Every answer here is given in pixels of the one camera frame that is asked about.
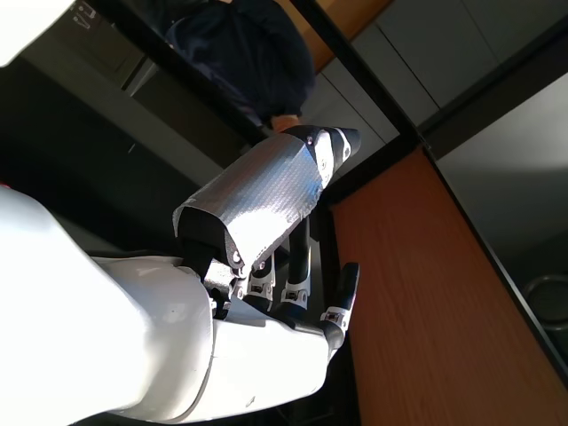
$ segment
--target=silver duct tape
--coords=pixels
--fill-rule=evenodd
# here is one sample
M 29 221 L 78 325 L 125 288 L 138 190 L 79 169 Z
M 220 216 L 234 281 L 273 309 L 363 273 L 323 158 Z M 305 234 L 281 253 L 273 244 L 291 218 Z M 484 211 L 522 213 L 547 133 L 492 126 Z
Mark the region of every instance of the silver duct tape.
M 323 191 L 318 166 L 304 143 L 287 134 L 268 138 L 179 206 L 218 217 L 245 265 L 274 251 L 315 208 Z

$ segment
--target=person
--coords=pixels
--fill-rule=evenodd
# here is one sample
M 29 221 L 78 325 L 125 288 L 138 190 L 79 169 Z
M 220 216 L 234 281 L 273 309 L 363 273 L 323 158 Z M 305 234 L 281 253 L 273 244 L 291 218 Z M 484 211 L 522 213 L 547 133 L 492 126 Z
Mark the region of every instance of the person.
M 299 124 L 315 84 L 312 56 L 273 0 L 210 0 L 165 32 L 168 43 L 255 125 Z

